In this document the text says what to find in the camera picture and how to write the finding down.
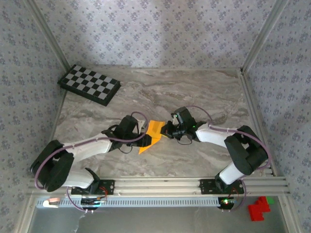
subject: red lego brick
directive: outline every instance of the red lego brick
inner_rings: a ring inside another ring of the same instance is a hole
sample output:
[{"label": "red lego brick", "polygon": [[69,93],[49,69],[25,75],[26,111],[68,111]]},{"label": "red lego brick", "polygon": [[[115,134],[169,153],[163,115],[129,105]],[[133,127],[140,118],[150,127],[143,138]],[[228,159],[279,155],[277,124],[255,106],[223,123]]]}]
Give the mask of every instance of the red lego brick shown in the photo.
[{"label": "red lego brick", "polygon": [[270,212],[270,207],[266,197],[259,197],[255,204],[259,205],[262,212]]},{"label": "red lego brick", "polygon": [[252,221],[264,221],[259,205],[249,205],[248,211]]}]

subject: marble surface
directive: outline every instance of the marble surface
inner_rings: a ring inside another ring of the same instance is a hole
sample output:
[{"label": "marble surface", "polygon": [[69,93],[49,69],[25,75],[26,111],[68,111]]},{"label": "marble surface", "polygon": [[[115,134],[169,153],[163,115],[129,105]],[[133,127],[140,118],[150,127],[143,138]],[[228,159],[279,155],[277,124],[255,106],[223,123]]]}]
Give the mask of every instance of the marble surface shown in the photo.
[{"label": "marble surface", "polygon": [[[205,108],[216,125],[251,126],[235,71],[92,69],[120,80],[121,88],[107,107],[68,92],[54,135],[63,143],[94,136],[133,111],[141,111],[149,119],[167,121],[175,109],[193,104]],[[190,112],[196,120],[207,120],[201,110]],[[115,150],[75,166],[89,167],[100,176],[215,176],[230,162],[227,150],[220,146],[198,142],[182,146],[176,140],[162,138],[140,155],[138,148],[130,154]]]}]

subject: black and white checkerboard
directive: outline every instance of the black and white checkerboard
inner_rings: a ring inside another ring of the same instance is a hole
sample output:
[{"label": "black and white checkerboard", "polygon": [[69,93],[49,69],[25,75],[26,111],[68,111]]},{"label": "black and white checkerboard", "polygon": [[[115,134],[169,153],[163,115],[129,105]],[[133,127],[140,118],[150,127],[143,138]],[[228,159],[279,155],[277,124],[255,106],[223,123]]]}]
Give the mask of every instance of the black and white checkerboard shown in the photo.
[{"label": "black and white checkerboard", "polygon": [[108,105],[121,86],[120,81],[77,65],[58,84],[63,89],[104,106]]}]

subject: purple cable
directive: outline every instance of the purple cable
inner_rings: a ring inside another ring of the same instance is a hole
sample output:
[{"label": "purple cable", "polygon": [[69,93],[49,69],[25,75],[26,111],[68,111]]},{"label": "purple cable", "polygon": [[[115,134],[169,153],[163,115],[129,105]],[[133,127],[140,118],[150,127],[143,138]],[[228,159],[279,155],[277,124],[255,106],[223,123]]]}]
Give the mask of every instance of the purple cable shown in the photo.
[{"label": "purple cable", "polygon": [[262,146],[262,148],[264,148],[264,150],[267,152],[267,155],[268,155],[268,162],[267,162],[266,165],[258,167],[257,170],[264,169],[264,168],[266,168],[266,167],[268,167],[268,166],[270,165],[272,156],[271,156],[271,154],[270,154],[268,148],[266,147],[266,145],[263,144],[258,138],[254,137],[254,136],[252,136],[252,135],[250,135],[250,134],[248,134],[248,133],[244,133],[244,132],[238,131],[238,130],[232,130],[232,129],[228,129],[228,130],[227,130],[227,129],[218,129],[218,128],[214,128],[214,127],[211,126],[211,125],[209,125],[209,128],[210,128],[211,130],[215,130],[215,131],[223,132],[223,133],[226,133],[226,132],[229,132],[229,133],[239,133],[239,134],[242,134],[242,135],[244,135],[244,136],[246,136],[246,137],[249,137],[249,138],[253,139],[254,141],[258,142],[258,143]]},{"label": "purple cable", "polygon": [[[203,112],[206,113],[206,115],[209,117],[209,119],[211,120],[211,122],[213,121],[212,117],[210,116],[210,114],[204,109],[204,108],[201,108],[199,106],[196,106],[196,105],[188,105],[186,106],[186,108],[198,108],[198,109],[201,109]],[[264,148],[264,150],[266,151],[267,155],[268,155],[268,162],[266,165],[264,166],[260,166],[257,168],[257,170],[260,170],[260,169],[264,169],[266,167],[268,167],[270,165],[270,162],[272,160],[272,155],[271,153],[269,152],[268,148],[266,147],[265,144],[263,144],[258,138],[248,134],[248,133],[244,133],[242,131],[238,131],[238,130],[234,130],[234,129],[218,129],[218,128],[214,128],[213,126],[210,125],[210,123],[208,124],[208,127],[211,129],[211,130],[215,130],[215,131],[218,131],[218,132],[223,132],[223,133],[226,133],[226,132],[230,132],[230,133],[239,133],[239,134],[242,134],[244,136],[247,136],[251,139],[253,139],[254,141],[258,142],[262,148]]]},{"label": "purple cable", "polygon": [[242,201],[240,202],[240,204],[239,204],[236,208],[230,210],[230,212],[236,211],[236,210],[240,209],[240,208],[244,205],[244,203],[245,203],[245,201],[246,201],[246,195],[247,195],[247,193],[246,193],[246,185],[245,185],[244,180],[240,180],[240,181],[241,181],[241,183],[242,183],[242,185],[243,185],[244,196],[243,196],[243,199],[242,199]]},{"label": "purple cable", "polygon": [[208,115],[210,121],[213,122],[212,117],[210,116],[210,114],[204,108],[201,108],[201,107],[195,106],[195,105],[188,105],[188,106],[186,106],[186,108],[198,108],[198,109],[201,109],[203,112],[206,113],[206,115]]},{"label": "purple cable", "polygon": [[[131,115],[133,115],[133,114],[135,114],[135,113],[140,114],[140,115],[142,115],[142,116],[145,118],[145,121],[147,122],[146,128],[148,128],[149,122],[148,122],[148,118],[145,116],[145,114],[143,114],[143,113],[141,113],[141,112],[132,112]],[[112,140],[112,141],[117,141],[117,142],[136,142],[136,141],[142,139],[145,135],[146,135],[146,132],[144,132],[144,133],[143,133],[141,136],[139,136],[138,138],[130,139],[130,140],[118,139],[118,138],[113,138],[113,137],[99,137],[99,138],[97,138],[97,139],[94,138],[94,139],[91,139],[91,140],[88,140],[88,141],[85,141],[85,142],[80,142],[80,143],[78,143],[78,144],[76,144],[76,145],[70,145],[70,146],[62,147],[62,148],[60,148],[60,149],[54,151],[52,154],[50,154],[50,155],[42,162],[42,164],[39,166],[39,168],[38,168],[38,170],[37,170],[37,172],[36,172],[36,174],[35,174],[35,187],[36,187],[37,189],[44,189],[43,186],[39,186],[39,184],[38,184],[38,177],[39,177],[39,174],[40,174],[40,172],[41,172],[43,166],[44,166],[51,158],[53,158],[57,153],[59,153],[59,152],[61,152],[61,151],[63,151],[63,150],[71,149],[71,148],[73,148],[73,147],[80,147],[80,146],[83,146],[83,145],[85,145],[85,144],[89,144],[89,143],[91,143],[91,142],[96,142],[96,141],[98,141],[98,140]]]},{"label": "purple cable", "polygon": [[66,189],[66,194],[67,194],[67,197],[68,197],[68,199],[69,199],[69,201],[73,204],[73,206],[76,208],[76,209],[78,209],[78,210],[80,210],[80,211],[83,211],[83,212],[87,212],[87,210],[84,210],[84,209],[82,209],[81,207],[79,207],[79,206],[77,206],[75,203],[74,203],[74,201],[71,199],[71,197],[69,196],[69,186],[67,187],[67,189]]},{"label": "purple cable", "polygon": [[[194,108],[199,108],[199,109],[201,109],[203,112],[205,112],[205,113],[208,115],[208,117],[209,117],[209,119],[211,120],[211,122],[213,121],[212,117],[210,116],[210,114],[209,114],[205,109],[203,109],[203,108],[201,108],[201,107],[198,107],[198,106],[195,106],[195,105],[189,105],[189,106],[186,106],[186,107],[194,107]],[[266,147],[266,145],[263,144],[258,138],[254,137],[254,136],[252,136],[252,135],[250,135],[250,134],[248,134],[248,133],[244,133],[244,132],[242,132],[242,131],[238,131],[238,130],[234,130],[234,129],[218,129],[218,128],[214,128],[213,126],[210,125],[210,123],[208,124],[208,127],[209,127],[211,130],[215,130],[215,131],[219,131],[219,132],[223,132],[223,133],[226,133],[226,132],[230,132],[230,133],[239,133],[239,134],[242,134],[242,135],[244,135],[244,136],[247,136],[247,137],[253,139],[254,141],[258,142],[258,143],[264,148],[264,150],[266,151],[266,153],[267,153],[267,155],[268,155],[268,162],[267,162],[266,165],[261,166],[261,167],[258,167],[257,170],[259,170],[259,169],[264,169],[264,168],[266,168],[266,167],[268,167],[268,166],[270,165],[270,162],[271,162],[271,160],[272,160],[272,155],[271,155],[270,151],[268,150],[268,148]],[[244,180],[242,180],[242,178],[244,178],[244,177],[245,177],[245,176],[242,176],[242,177],[240,178],[240,181],[241,181],[241,183],[242,183],[242,185],[243,185],[243,189],[244,189],[244,197],[243,197],[242,201],[240,202],[240,204],[239,204],[236,208],[234,208],[233,210],[230,210],[230,211],[236,211],[236,210],[240,209],[240,208],[244,205],[244,203],[245,203],[245,201],[246,201],[246,196],[247,196],[247,193],[246,193],[246,185],[245,185]]]}]

